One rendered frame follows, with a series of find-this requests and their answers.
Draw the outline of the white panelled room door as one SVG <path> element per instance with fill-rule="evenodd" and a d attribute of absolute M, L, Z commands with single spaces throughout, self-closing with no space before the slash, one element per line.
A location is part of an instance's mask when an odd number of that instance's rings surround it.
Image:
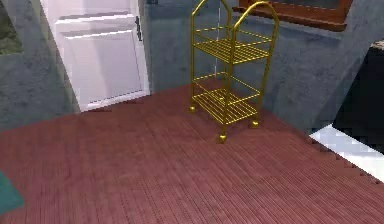
<path fill-rule="evenodd" d="M 150 94 L 139 0 L 40 0 L 79 109 Z"/>

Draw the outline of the teal cloth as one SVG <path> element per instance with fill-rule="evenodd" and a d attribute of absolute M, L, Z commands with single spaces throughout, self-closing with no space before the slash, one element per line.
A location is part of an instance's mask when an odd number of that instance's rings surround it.
<path fill-rule="evenodd" d="M 0 171 L 0 215 L 24 205 L 24 199 L 10 179 Z"/>

